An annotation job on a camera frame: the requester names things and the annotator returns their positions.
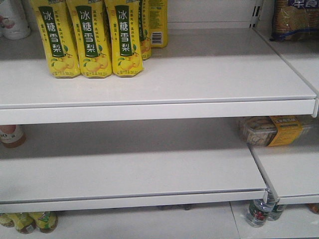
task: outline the packaged snack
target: packaged snack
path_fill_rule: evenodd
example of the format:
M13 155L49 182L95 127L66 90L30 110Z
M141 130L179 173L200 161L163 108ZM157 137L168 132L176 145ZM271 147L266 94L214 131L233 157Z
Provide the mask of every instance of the packaged snack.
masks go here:
M28 213L6 213L14 221L14 228L22 234L29 234L36 228L35 221Z
M140 0L139 7L140 42L143 60L151 57L150 5L149 0Z
M151 47L167 46L167 0L150 1Z
M80 69L88 78L112 74L111 43L103 0L66 0L77 42Z
M14 227L14 222L5 213L0 213L0 224L7 228Z
M50 233L57 226L58 217L55 212L32 212L28 214L34 219L36 226L42 233Z
M292 130L292 133L289 134L288 139L283 142L284 144L289 144L290 142L296 140L297 138L307 134L309 130L314 127L318 127L318 119L313 118L309 115L301 116L289 116L290 119L296 118L300 124L300 129ZM285 120L287 123L293 123L293 126L296 126L296 123L292 120ZM268 116L257 116L257 117L242 117L239 119L239 132L241 138L251 144L256 146L268 146L270 145L278 133L278 129L275 126L274 122Z
M0 125L0 140L5 147L15 148L22 145L26 137L18 124Z
M143 68L139 0L105 0L112 37L113 73L132 77Z
M30 0L49 70L56 78L80 75L72 21L65 0Z
M278 41L319 38L319 1L276 0L272 36Z

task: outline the yellow bottle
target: yellow bottle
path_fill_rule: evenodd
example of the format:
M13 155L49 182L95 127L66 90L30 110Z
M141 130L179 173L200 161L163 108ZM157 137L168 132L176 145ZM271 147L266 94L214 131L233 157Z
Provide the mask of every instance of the yellow bottle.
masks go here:
M167 46L167 0L150 1L151 47Z
M112 37L113 73L132 77L143 60L139 35L139 0L105 0Z
M139 6L140 42L143 60L151 57L150 5L149 0L140 0Z
M65 0L30 0L48 67L56 78L80 75L72 21Z
M76 36L81 73L88 78L112 74L111 43L103 0L66 0Z

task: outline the snack bag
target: snack bag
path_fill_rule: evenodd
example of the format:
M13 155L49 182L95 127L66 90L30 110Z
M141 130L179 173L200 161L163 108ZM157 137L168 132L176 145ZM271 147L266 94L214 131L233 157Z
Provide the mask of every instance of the snack bag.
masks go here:
M81 73L88 78L112 74L108 17L103 0L66 0L76 36Z
M151 47L163 48L167 46L167 0L150 1L150 30Z
M105 0L112 37L113 73L132 77L143 60L139 35L139 0Z
M56 78L80 75L78 54L65 0L30 0L49 70Z
M151 57L151 32L150 32L150 0L140 0L139 28L142 58L147 60Z
M276 0L272 37L277 41L319 38L319 0Z

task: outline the yellow pear image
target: yellow pear image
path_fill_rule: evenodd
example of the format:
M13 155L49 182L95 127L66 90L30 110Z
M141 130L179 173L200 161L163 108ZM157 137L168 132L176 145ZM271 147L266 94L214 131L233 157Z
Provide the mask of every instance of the yellow pear image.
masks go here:
M67 65L66 65L66 63L63 62L63 61L56 61L56 62L54 62L54 68L55 68L57 71L59 71L59 72L64 71L64 70L66 69L66 67L67 67Z
M89 61L86 63L86 69L90 72L98 71L101 68L101 64L99 62Z
M121 61L120 62L120 67L123 70L128 71L128 70L130 70L133 67L133 62L132 61L127 61L127 60Z
M68 69L72 69L74 67L74 59L72 57L66 57L63 59L63 62L66 63L66 67Z
M108 58L104 56L99 56L95 58L95 61L101 64L102 69L106 69L109 65Z

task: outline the white shelf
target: white shelf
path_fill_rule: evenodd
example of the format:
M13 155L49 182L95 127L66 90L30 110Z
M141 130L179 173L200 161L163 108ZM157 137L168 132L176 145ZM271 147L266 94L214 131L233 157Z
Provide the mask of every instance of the white shelf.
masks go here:
M251 150L280 204L319 203L318 128L291 145Z
M233 119L39 124L25 132L22 146L1 145L0 212L264 196L265 183Z
M251 227L245 221L248 204L231 202L241 239L318 238L319 215L311 212L304 204L288 205L278 220L267 221L260 228Z
M55 79L37 33L0 39L0 124L312 114L316 94L252 29L175 29L134 78Z
M13 228L0 228L6 239L238 239L229 203L195 205L184 211L173 207L81 210L61 212L57 228L44 235L34 231L21 235Z

